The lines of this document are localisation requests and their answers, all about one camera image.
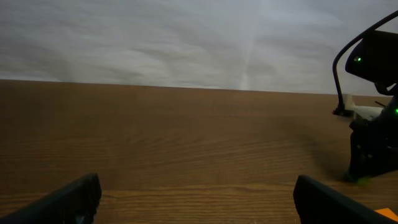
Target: brown wooden surface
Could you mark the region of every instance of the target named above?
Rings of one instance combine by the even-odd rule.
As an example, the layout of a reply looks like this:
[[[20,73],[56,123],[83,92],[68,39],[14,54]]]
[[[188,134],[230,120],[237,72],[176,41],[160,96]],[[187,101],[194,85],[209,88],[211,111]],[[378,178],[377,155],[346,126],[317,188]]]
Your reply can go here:
[[[89,172],[103,188],[97,223],[299,223],[292,190],[300,174],[398,212],[398,172],[361,187],[340,181],[351,130],[331,114],[336,102],[0,81],[0,215]]]

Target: orange object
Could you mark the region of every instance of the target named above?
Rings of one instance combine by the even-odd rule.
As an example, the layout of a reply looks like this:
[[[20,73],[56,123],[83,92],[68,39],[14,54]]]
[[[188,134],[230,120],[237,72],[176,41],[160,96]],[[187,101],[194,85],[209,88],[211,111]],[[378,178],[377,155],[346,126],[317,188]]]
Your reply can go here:
[[[390,208],[377,209],[375,210],[375,212],[398,222],[398,216],[394,212],[392,212]]]

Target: white wall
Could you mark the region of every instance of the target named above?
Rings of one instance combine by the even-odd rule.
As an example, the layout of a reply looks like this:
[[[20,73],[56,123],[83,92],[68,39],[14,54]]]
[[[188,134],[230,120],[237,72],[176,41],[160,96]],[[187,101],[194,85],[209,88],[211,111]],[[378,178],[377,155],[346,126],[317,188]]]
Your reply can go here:
[[[0,78],[335,93],[335,55],[395,10],[396,0],[0,0]],[[343,65],[344,92],[376,95]]]

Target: black device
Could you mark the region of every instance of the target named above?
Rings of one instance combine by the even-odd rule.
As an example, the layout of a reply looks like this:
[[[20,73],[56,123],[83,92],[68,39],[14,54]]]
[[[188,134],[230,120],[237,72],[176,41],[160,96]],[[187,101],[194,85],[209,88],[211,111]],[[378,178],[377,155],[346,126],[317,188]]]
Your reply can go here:
[[[346,45],[333,62],[333,76],[338,92],[338,107],[333,114],[350,116],[345,108],[337,63],[340,57],[359,40],[347,59],[348,73],[373,82],[383,95],[393,96],[382,113],[370,121],[354,120],[350,124],[351,161],[348,170],[350,180],[358,181],[398,169],[398,34],[376,30],[398,16],[398,11],[377,22]]]
[[[394,220],[300,175],[293,192],[301,224],[396,224]]]
[[[0,218],[1,224],[92,224],[102,196],[97,174],[88,174]]]

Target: white backdrop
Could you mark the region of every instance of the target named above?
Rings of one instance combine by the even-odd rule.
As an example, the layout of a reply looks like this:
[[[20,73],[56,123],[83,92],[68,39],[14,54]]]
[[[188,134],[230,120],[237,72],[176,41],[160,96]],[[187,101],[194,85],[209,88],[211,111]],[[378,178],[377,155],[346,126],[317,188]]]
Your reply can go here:
[[[0,78],[335,93],[335,55],[395,10],[397,0],[0,0]],[[343,91],[376,95],[344,63]]]

